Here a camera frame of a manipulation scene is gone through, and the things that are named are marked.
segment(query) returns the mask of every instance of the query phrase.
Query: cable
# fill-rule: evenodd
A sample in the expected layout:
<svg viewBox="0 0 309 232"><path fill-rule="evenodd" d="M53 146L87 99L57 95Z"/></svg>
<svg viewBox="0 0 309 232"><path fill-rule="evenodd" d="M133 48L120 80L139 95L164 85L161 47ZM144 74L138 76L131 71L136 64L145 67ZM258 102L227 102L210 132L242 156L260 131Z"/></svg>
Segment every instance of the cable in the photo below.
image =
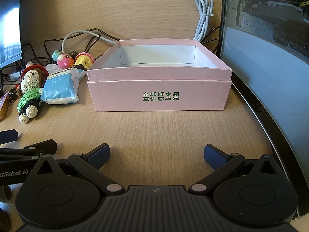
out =
<svg viewBox="0 0 309 232"><path fill-rule="evenodd" d="M216 46L216 47L214 48L214 50L212 51L212 53L214 53L217 49L218 49L218 46Z"/></svg>
<svg viewBox="0 0 309 232"><path fill-rule="evenodd" d="M5 85L19 85L19 83L17 83L17 84L3 84L2 87L5 86Z"/></svg>
<svg viewBox="0 0 309 232"><path fill-rule="evenodd" d="M213 33L216 29L219 29L221 26L217 26L215 28L213 28L200 42L203 42L207 37L210 36L211 33Z"/></svg>
<svg viewBox="0 0 309 232"><path fill-rule="evenodd" d="M200 13L200 20L198 21L195 36L193 40L201 41L202 38L205 37L208 23L214 8L214 0L195 0L198 12Z"/></svg>
<svg viewBox="0 0 309 232"><path fill-rule="evenodd" d="M100 40L100 38L101 38L101 35L99 34L98 38L93 42L92 45L90 45L90 47L85 52L89 52L90 49Z"/></svg>
<svg viewBox="0 0 309 232"><path fill-rule="evenodd" d="M98 60L100 57L102 57L102 55L103 55L103 54L97 56L97 57L95 58L95 60Z"/></svg>
<svg viewBox="0 0 309 232"><path fill-rule="evenodd" d="M57 63L57 62L54 61L54 60L53 60L53 61L50 61L50 60L46 61L46 60L43 60L43 61L42 61L42 65L43 65L43 66L46 66L46 65L43 64L43 62L46 62L46 65L47 65L47 64L56 64L56 63Z"/></svg>
<svg viewBox="0 0 309 232"><path fill-rule="evenodd" d="M201 44L206 44L206 43L209 43L209 42L212 42L212 41L215 41L215 40L219 40L219 38L214 38L214 39L208 40L208 41L206 41L206 42L203 42L203 43L201 43Z"/></svg>
<svg viewBox="0 0 309 232"><path fill-rule="evenodd" d="M88 44L87 44L87 46L86 46L84 52L86 52L88 46L90 45L90 43L92 42L93 39L95 39L95 36L93 36L93 37L89 40L89 42L88 42Z"/></svg>
<svg viewBox="0 0 309 232"><path fill-rule="evenodd" d="M16 80L8 80L7 78L10 76L10 74L6 77L6 79L7 79L8 82L16 82L16 81L18 81L18 80L20 79L21 73L22 73L22 71L20 71L20 75L19 75L18 79L16 79Z"/></svg>
<svg viewBox="0 0 309 232"><path fill-rule="evenodd" d="M300 4L300 7L305 7L305 6L307 6L307 5L309 5L309 1L308 1L308 2L304 2L304 3L301 3L301 4Z"/></svg>
<svg viewBox="0 0 309 232"><path fill-rule="evenodd" d="M42 56L40 56L40 57L38 57L38 58L32 58L32 59L28 60L27 62L23 62L22 64L17 65L17 66L5 66L5 67L1 68L0 71L2 72L3 69L9 68L9 67L18 68L18 67L20 67L20 66L23 66L23 65L27 64L29 61L33 61L33 60L37 60L37 59L48 59L48 60L49 60L49 58L47 58L47 57L42 57Z"/></svg>
<svg viewBox="0 0 309 232"><path fill-rule="evenodd" d="M88 32L98 31L98 32L102 33L103 35L105 35L105 36L107 36L107 37L109 37L109 38L111 38L111 39L114 39L114 40L116 40L116 41L120 41L120 40L121 40L121 39L119 39L119 38L113 37L113 36L111 36L111 35L105 33L103 30L100 30L100 29L98 29L98 28L90 29L90 30L87 30L87 31L88 31ZM76 35L74 35L74 36L70 36L70 37L68 37L67 39L71 39L71 38L80 36L80 35L82 35L82 34L84 34L84 33L79 33L79 34L76 34ZM51 57L51 55L48 53L48 50L47 50L47 47L46 47L46 42L56 42L56 41L63 41L63 40L64 40L64 38L59 38L59 39L46 39L46 40L44 40L44 48L45 48L45 51L46 51L47 56L48 56L50 59L52 59L52 57Z"/></svg>
<svg viewBox="0 0 309 232"><path fill-rule="evenodd" d="M24 44L24 47L25 47L24 51L26 50L26 46L29 45L29 46L31 47L31 49L32 49L32 53L33 53L34 57L37 58L37 55L36 55L36 53L35 53L35 51L34 51L34 49L33 49L32 44L30 44L30 43L23 43L23 44Z"/></svg>
<svg viewBox="0 0 309 232"><path fill-rule="evenodd" d="M61 50L62 50L62 52L65 53L65 49L64 49L65 41L66 41L71 35L73 35L73 34L75 34L75 33L87 33L87 34L89 34L89 35L93 35L93 36L96 36L96 37L99 36L98 34L93 33L93 32L89 32L89 31L73 31L73 32L69 33L69 34L64 38L64 40L63 40L63 42L62 42L62 45L61 45ZM109 42L109 43L112 43L112 44L115 44L115 43L116 43L115 41L112 41L112 40L107 39L107 38L102 37L102 36L101 36L101 39L104 40L104 41L107 41L107 42Z"/></svg>

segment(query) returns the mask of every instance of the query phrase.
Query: blue gripper pad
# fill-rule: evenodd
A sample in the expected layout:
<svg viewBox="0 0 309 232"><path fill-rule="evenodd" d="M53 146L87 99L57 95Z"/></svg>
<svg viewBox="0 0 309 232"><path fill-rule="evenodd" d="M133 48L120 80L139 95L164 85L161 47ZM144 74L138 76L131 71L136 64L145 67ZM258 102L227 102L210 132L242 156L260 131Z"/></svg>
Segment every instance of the blue gripper pad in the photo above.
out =
<svg viewBox="0 0 309 232"><path fill-rule="evenodd" d="M109 155L109 145L104 143L85 154L82 158L95 169L99 170L109 160Z"/></svg>
<svg viewBox="0 0 309 232"><path fill-rule="evenodd" d="M204 148L204 159L214 170L217 170L228 162L231 157L215 146L208 144Z"/></svg>

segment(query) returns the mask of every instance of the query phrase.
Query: toy figure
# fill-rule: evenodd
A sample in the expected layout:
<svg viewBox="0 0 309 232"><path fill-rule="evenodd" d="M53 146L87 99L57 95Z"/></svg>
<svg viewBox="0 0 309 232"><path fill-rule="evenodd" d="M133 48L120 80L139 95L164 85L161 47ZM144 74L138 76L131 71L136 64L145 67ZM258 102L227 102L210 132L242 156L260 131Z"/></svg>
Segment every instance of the toy figure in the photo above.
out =
<svg viewBox="0 0 309 232"><path fill-rule="evenodd" d="M94 62L95 60L92 55L86 52L82 52L76 56L74 67L76 66L76 68L83 69L81 67L83 66L85 68L84 70L88 70Z"/></svg>
<svg viewBox="0 0 309 232"><path fill-rule="evenodd" d="M63 69L72 68L74 65L74 59L70 55L63 53L62 51L55 50L52 58L54 61L57 62L59 67Z"/></svg>
<svg viewBox="0 0 309 232"><path fill-rule="evenodd" d="M16 85L14 88L10 89L9 91L9 100L11 102L14 102L17 98L21 97L21 95L19 95L19 92L18 92L18 87L19 85Z"/></svg>
<svg viewBox="0 0 309 232"><path fill-rule="evenodd" d="M37 115L47 77L48 71L42 65L28 66L21 74L18 90L22 97L17 106L18 118L21 123L26 124L30 118Z"/></svg>

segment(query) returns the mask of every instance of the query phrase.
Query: pink cardboard box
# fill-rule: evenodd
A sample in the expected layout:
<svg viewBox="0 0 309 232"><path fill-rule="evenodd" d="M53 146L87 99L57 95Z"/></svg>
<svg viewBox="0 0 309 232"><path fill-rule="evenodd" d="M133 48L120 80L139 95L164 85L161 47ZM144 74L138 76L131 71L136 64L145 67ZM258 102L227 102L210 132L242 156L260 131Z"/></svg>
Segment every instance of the pink cardboard box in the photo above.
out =
<svg viewBox="0 0 309 232"><path fill-rule="evenodd" d="M87 71L96 111L223 110L232 70L195 40L115 43Z"/></svg>

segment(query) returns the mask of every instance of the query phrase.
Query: blue package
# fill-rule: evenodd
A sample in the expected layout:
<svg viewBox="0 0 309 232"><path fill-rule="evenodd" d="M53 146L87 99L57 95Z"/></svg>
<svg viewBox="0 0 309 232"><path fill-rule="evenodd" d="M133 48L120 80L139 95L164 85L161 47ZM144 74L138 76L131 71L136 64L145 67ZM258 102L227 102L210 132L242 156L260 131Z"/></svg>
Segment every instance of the blue package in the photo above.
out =
<svg viewBox="0 0 309 232"><path fill-rule="evenodd" d="M54 72L47 77L41 100L48 104L71 104L79 101L78 85L86 71L69 68Z"/></svg>

